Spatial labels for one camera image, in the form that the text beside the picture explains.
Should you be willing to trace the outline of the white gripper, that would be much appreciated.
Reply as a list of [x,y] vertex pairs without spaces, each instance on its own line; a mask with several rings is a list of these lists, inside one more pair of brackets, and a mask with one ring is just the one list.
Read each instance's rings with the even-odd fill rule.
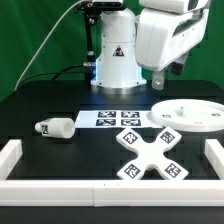
[[171,64],[172,74],[181,75],[187,55],[204,37],[209,10],[196,10],[185,14],[145,8],[139,17],[135,57],[142,68],[152,73],[152,88],[164,88],[162,69]]

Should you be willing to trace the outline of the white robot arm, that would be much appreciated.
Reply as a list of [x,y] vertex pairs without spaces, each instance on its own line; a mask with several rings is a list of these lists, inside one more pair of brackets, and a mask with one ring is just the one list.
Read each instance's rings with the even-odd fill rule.
[[91,85],[98,91],[126,94],[146,84],[161,90],[165,69],[183,72],[189,51],[204,37],[211,0],[139,0],[136,16],[124,0],[92,0],[102,12],[101,54]]

